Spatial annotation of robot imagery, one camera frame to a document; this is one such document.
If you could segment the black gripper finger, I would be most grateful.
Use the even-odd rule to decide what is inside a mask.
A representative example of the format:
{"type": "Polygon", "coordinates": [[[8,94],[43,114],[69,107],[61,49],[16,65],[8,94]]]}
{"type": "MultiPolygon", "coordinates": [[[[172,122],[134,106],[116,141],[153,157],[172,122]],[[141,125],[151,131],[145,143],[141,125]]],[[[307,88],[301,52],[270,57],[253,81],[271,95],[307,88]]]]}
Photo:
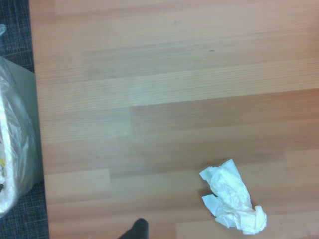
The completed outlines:
{"type": "Polygon", "coordinates": [[[143,219],[137,219],[132,227],[122,234],[119,239],[148,239],[149,238],[149,224],[143,219]]]}

